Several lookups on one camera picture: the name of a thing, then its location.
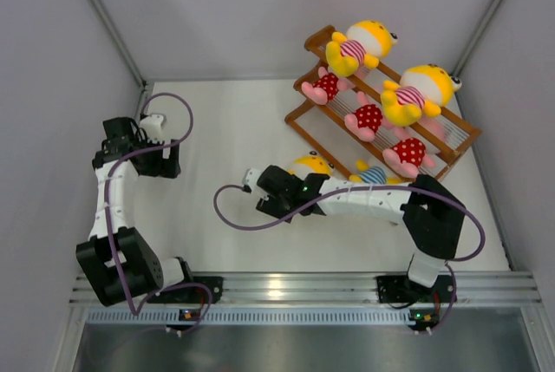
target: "wall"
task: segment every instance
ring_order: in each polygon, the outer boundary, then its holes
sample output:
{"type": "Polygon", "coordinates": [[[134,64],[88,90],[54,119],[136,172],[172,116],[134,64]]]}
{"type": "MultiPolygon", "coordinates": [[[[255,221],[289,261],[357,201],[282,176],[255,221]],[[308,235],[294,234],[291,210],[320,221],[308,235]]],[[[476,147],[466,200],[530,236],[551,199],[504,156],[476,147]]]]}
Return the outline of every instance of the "wall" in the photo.
{"type": "Polygon", "coordinates": [[[477,152],[516,265],[534,272],[555,321],[555,0],[506,0],[459,98],[482,127],[477,152]]]}
{"type": "Polygon", "coordinates": [[[380,19],[400,42],[387,63],[450,69],[489,0],[104,0],[148,78],[298,77],[304,40],[328,23],[380,19]]]}
{"type": "Polygon", "coordinates": [[[137,89],[87,0],[0,0],[0,370],[51,370],[101,121],[137,89]]]}

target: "yellow and white plush head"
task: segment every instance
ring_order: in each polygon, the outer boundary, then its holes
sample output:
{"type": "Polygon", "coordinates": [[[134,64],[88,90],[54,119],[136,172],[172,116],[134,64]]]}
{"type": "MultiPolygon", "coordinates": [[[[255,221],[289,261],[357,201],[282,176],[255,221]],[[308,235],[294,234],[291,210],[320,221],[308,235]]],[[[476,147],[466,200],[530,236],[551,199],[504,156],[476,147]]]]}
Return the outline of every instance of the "yellow and white plush head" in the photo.
{"type": "Polygon", "coordinates": [[[310,151],[309,155],[298,158],[287,168],[289,174],[304,179],[310,173],[327,174],[333,173],[333,165],[320,157],[316,151],[310,151]]]}
{"type": "Polygon", "coordinates": [[[358,41],[374,57],[385,57],[397,44],[397,35],[377,21],[361,21],[347,29],[347,38],[358,41]]]}
{"type": "Polygon", "coordinates": [[[416,66],[405,71],[401,76],[401,86],[412,86],[437,106],[445,106],[460,89],[460,80],[449,75],[447,71],[435,64],[416,66]]]}

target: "white table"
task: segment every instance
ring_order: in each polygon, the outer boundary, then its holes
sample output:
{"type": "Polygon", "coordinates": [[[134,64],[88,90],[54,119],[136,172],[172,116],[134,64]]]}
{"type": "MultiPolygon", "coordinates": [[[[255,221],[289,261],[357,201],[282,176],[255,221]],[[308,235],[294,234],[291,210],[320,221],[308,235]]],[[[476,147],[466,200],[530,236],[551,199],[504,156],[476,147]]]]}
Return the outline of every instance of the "white table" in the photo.
{"type": "MultiPolygon", "coordinates": [[[[296,216],[293,222],[261,232],[224,225],[212,208],[214,192],[240,184],[249,167],[287,166],[310,151],[284,123],[304,98],[291,80],[161,82],[154,93],[172,92],[187,100],[194,129],[181,144],[182,174],[174,180],[139,180],[135,219],[140,233],[161,257],[181,256],[194,271],[404,271],[414,243],[402,226],[368,217],[296,216]]],[[[168,136],[187,129],[186,110],[173,99],[157,99],[151,112],[168,118],[168,136]]],[[[368,153],[333,122],[313,109],[301,123],[342,161],[366,160],[368,153]]],[[[473,152],[468,151],[444,185],[486,229],[486,247],[474,260],[453,264],[457,271],[506,271],[508,263],[487,202],[473,152]]],[[[220,207],[231,220],[259,225],[271,218],[255,210],[256,200],[238,190],[224,193],[220,207]]],[[[466,220],[458,255],[478,244],[466,220]]]]}

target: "red polka dot dress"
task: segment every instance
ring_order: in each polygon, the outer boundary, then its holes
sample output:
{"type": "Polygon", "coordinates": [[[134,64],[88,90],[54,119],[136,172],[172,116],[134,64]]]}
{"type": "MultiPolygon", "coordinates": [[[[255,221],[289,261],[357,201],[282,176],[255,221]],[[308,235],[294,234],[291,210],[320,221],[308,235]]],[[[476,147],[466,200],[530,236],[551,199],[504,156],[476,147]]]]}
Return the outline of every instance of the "red polka dot dress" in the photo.
{"type": "Polygon", "coordinates": [[[378,128],[382,124],[382,111],[376,105],[364,105],[355,111],[358,121],[358,127],[368,127],[373,132],[378,132],[378,128]]]}
{"type": "Polygon", "coordinates": [[[402,140],[391,149],[399,155],[401,163],[408,162],[415,166],[421,165],[424,155],[426,154],[426,147],[416,138],[402,140]]]}
{"type": "Polygon", "coordinates": [[[339,82],[339,77],[333,73],[328,73],[316,80],[313,86],[315,88],[322,88],[328,94],[328,101],[332,101],[336,97],[337,92],[339,92],[337,82],[339,82]]]}

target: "vent grille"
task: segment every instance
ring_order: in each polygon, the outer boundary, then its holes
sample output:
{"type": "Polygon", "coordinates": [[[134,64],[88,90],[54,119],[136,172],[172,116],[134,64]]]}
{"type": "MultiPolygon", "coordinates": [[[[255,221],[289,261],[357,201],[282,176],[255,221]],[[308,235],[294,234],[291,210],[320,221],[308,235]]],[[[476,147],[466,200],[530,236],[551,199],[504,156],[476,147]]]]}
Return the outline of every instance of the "vent grille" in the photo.
{"type": "MultiPolygon", "coordinates": [[[[137,317],[125,308],[91,309],[89,324],[192,324],[182,309],[144,309],[137,317]]],[[[397,325],[412,324],[408,310],[212,308],[205,325],[397,325]]]]}

